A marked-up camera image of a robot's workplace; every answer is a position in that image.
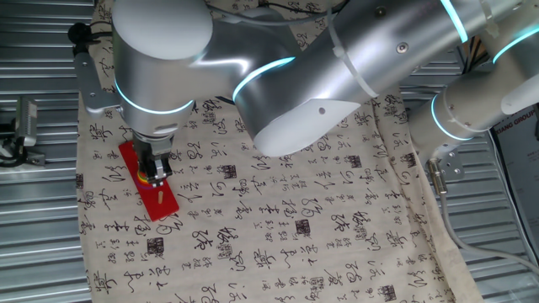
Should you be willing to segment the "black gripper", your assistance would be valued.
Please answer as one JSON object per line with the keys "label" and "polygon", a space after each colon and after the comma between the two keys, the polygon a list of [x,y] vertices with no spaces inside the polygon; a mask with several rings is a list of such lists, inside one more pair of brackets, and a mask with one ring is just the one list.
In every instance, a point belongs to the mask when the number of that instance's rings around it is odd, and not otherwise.
{"label": "black gripper", "polygon": [[[154,188],[163,186],[164,181],[173,174],[168,162],[172,147],[173,135],[146,136],[135,131],[133,148],[138,158],[136,180]],[[147,167],[150,162],[153,164],[153,172]]]}

